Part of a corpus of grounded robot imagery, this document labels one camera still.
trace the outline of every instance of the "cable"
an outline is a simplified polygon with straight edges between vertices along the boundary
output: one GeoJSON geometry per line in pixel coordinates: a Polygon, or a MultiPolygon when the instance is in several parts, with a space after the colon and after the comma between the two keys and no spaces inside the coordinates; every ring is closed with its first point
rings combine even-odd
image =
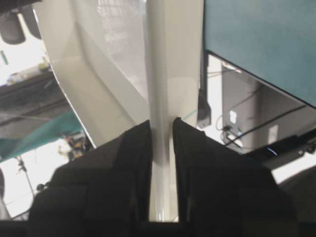
{"type": "Polygon", "coordinates": [[[211,72],[212,74],[215,74],[215,75],[211,75],[211,76],[208,76],[207,78],[214,78],[214,77],[217,77],[219,75],[222,75],[224,73],[227,73],[227,72],[232,72],[232,71],[236,71],[236,70],[233,70],[233,69],[229,69],[229,70],[226,70],[226,71],[221,71],[221,72],[211,72]]]}
{"type": "Polygon", "coordinates": [[[303,109],[303,108],[305,108],[305,107],[306,107],[306,106],[303,105],[303,106],[300,106],[300,107],[298,107],[298,108],[289,110],[289,111],[287,111],[287,112],[285,112],[285,113],[283,113],[283,114],[280,114],[279,116],[276,116],[275,118],[272,118],[272,119],[270,119],[270,120],[264,122],[263,124],[261,124],[261,125],[259,125],[259,126],[256,126],[256,127],[254,127],[253,129],[251,129],[251,130],[248,130],[248,131],[244,132],[242,135],[236,137],[235,139],[233,139],[233,140],[230,141],[229,143],[226,143],[225,146],[228,146],[228,145],[230,145],[231,143],[234,143],[236,140],[242,138],[243,136],[245,136],[245,135],[247,135],[247,134],[249,134],[249,133],[251,133],[251,132],[253,132],[253,131],[257,130],[257,129],[260,129],[260,128],[266,126],[267,124],[269,124],[269,123],[271,123],[271,122],[273,122],[273,121],[275,121],[275,120],[277,120],[277,119],[279,119],[279,118],[281,118],[281,117],[284,117],[284,116],[286,116],[286,115],[288,115],[288,114],[290,114],[290,113],[293,113],[293,112],[295,112],[295,111],[301,110],[301,109],[303,109]]]}
{"type": "Polygon", "coordinates": [[[226,73],[226,72],[231,72],[231,71],[236,71],[236,69],[228,69],[228,70],[217,71],[217,72],[208,72],[207,74],[226,73]]]}
{"type": "MultiPolygon", "coordinates": [[[[222,142],[223,142],[224,144],[225,144],[224,134],[226,134],[226,138],[227,138],[229,141],[232,141],[232,140],[227,136],[227,132],[228,132],[228,131],[222,131],[222,133],[221,133],[221,140],[222,140],[222,142]]],[[[236,142],[233,142],[232,145],[235,145],[236,148],[240,148],[240,149],[253,150],[253,148],[250,148],[250,147],[241,147],[241,146],[238,145],[236,142]]]]}
{"type": "MultiPolygon", "coordinates": [[[[263,87],[264,87],[263,85],[262,85],[261,87],[259,87],[257,90],[255,90],[255,91],[254,91],[251,95],[249,95],[247,98],[243,99],[242,101],[240,101],[240,102],[238,102],[237,104],[235,104],[235,105],[233,105],[232,107],[230,107],[228,110],[224,111],[223,114],[226,113],[226,112],[228,112],[228,111],[230,111],[230,110],[232,110],[232,109],[234,109],[234,108],[236,108],[237,106],[243,104],[243,103],[246,102],[247,100],[251,99],[251,98],[252,98],[253,96],[255,96],[263,87]]],[[[217,118],[216,122],[215,122],[215,127],[216,127],[216,130],[217,130],[217,131],[223,131],[223,130],[225,129],[224,126],[223,126],[222,128],[218,128],[218,122],[219,122],[219,120],[223,117],[223,114],[220,115],[220,116],[217,118]]]]}

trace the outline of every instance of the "white plastic panel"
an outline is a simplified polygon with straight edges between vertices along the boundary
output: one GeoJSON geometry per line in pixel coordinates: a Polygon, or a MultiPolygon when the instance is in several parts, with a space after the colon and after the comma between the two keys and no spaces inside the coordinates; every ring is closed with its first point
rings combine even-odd
{"type": "Polygon", "coordinates": [[[34,8],[56,78],[96,147],[151,119],[151,219],[174,220],[171,129],[176,117],[197,123],[203,0],[45,0],[34,8]]]}

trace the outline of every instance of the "black cable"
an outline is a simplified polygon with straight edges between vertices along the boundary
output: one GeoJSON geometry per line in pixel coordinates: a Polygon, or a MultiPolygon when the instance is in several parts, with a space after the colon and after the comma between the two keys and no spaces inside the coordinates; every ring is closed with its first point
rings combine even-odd
{"type": "MultiPolygon", "coordinates": [[[[221,133],[221,140],[223,143],[225,143],[225,140],[224,140],[224,134],[227,133],[228,131],[222,131],[221,133]]],[[[240,149],[246,149],[246,150],[253,150],[253,148],[250,148],[250,147],[241,147],[240,145],[238,145],[236,142],[233,142],[232,145],[235,145],[235,147],[237,148],[240,148],[240,149]]]]}
{"type": "Polygon", "coordinates": [[[303,109],[303,108],[305,108],[305,107],[306,107],[306,106],[303,105],[303,106],[300,106],[300,107],[298,107],[298,108],[289,110],[289,111],[287,111],[287,112],[285,112],[285,113],[283,113],[283,114],[281,114],[281,115],[279,115],[279,116],[276,116],[275,118],[272,118],[272,119],[270,119],[270,120],[264,122],[263,124],[261,124],[261,125],[259,125],[259,126],[256,126],[256,127],[254,127],[253,129],[251,129],[251,130],[248,130],[248,131],[244,132],[242,135],[236,137],[235,139],[233,139],[233,140],[230,141],[229,143],[226,143],[225,146],[228,146],[228,145],[230,145],[231,143],[234,143],[234,141],[236,141],[236,140],[242,138],[243,136],[245,136],[245,135],[247,135],[247,134],[249,134],[249,133],[251,133],[251,132],[253,132],[253,131],[257,130],[257,129],[260,129],[260,128],[266,126],[267,124],[269,124],[269,123],[271,123],[271,122],[273,122],[273,121],[275,121],[275,120],[277,120],[277,119],[279,119],[279,118],[281,118],[281,117],[284,117],[284,116],[286,116],[286,115],[288,115],[288,114],[290,114],[290,113],[293,113],[293,112],[295,112],[295,111],[301,110],[301,109],[303,109]]]}
{"type": "MultiPolygon", "coordinates": [[[[264,87],[263,85],[262,85],[261,87],[259,87],[257,90],[255,90],[255,91],[254,91],[251,95],[249,95],[247,98],[243,99],[242,101],[240,101],[240,102],[238,102],[237,104],[235,104],[235,105],[233,105],[232,107],[230,107],[228,110],[224,111],[223,114],[226,113],[226,112],[228,112],[228,111],[230,111],[230,110],[232,110],[232,109],[234,109],[234,108],[236,108],[237,106],[243,104],[243,103],[246,102],[247,100],[251,99],[251,98],[252,98],[253,96],[255,96],[263,87],[264,87]]],[[[220,116],[217,118],[216,122],[215,122],[215,127],[216,127],[216,130],[217,130],[217,131],[223,131],[223,130],[225,129],[225,126],[223,126],[222,128],[218,128],[218,126],[217,126],[219,120],[220,120],[222,117],[223,117],[223,115],[220,115],[220,116]]]]}

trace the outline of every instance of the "white vertical post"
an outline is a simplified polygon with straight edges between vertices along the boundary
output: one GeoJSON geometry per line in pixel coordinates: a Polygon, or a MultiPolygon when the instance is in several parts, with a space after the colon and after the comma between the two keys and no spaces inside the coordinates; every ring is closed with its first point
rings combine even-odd
{"type": "Polygon", "coordinates": [[[164,43],[163,0],[144,1],[144,38],[150,124],[153,141],[153,185],[156,220],[169,221],[169,117],[164,43]]]}

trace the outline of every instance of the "teal panel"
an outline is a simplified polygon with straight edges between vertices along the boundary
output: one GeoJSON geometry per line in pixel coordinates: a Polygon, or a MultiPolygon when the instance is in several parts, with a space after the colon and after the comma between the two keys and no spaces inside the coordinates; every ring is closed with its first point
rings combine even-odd
{"type": "Polygon", "coordinates": [[[315,0],[206,0],[205,47],[316,106],[315,0]]]}
{"type": "Polygon", "coordinates": [[[81,124],[72,111],[62,114],[23,139],[0,139],[0,162],[80,131],[81,124]]]}

